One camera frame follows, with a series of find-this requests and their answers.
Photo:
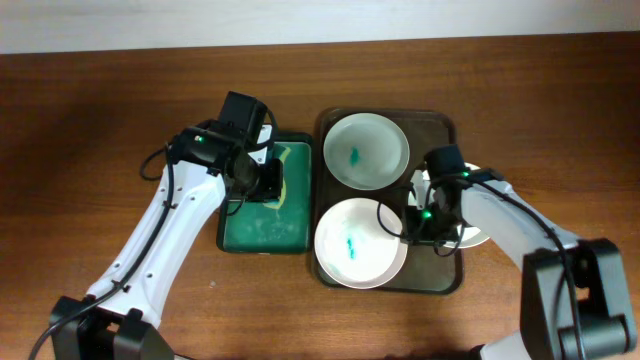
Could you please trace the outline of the green yellow sponge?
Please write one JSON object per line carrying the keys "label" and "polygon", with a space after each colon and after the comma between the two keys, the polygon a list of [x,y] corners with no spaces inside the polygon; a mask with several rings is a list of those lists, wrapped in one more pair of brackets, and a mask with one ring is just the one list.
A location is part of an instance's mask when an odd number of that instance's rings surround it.
{"label": "green yellow sponge", "polygon": [[282,168],[282,185],[280,189],[279,196],[276,200],[269,200],[263,204],[264,207],[274,210],[279,210],[286,199],[286,160],[289,154],[291,153],[291,148],[284,144],[276,143],[273,148],[273,159],[277,159],[281,163]]}

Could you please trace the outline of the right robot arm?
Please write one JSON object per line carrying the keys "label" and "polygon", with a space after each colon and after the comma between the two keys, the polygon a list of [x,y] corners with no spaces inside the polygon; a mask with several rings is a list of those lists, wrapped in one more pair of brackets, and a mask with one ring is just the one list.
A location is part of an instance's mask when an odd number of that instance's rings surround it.
{"label": "right robot arm", "polygon": [[473,359],[604,359],[639,335],[623,260],[607,238],[585,240],[543,216],[491,168],[471,169],[456,145],[429,151],[408,186],[404,240],[455,254],[467,230],[492,240],[521,272],[519,329],[475,347]]}

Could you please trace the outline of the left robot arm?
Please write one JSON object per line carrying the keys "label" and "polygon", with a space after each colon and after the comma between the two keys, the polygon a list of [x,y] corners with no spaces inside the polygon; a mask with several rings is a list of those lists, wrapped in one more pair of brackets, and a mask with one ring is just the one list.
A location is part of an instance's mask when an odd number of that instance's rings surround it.
{"label": "left robot arm", "polygon": [[158,188],[125,246],[81,300],[61,297],[46,341],[58,359],[174,359],[159,332],[166,299],[200,230],[236,200],[279,198],[283,165],[269,151],[278,133],[272,110],[229,92],[215,119],[190,126],[157,150],[165,166]]}

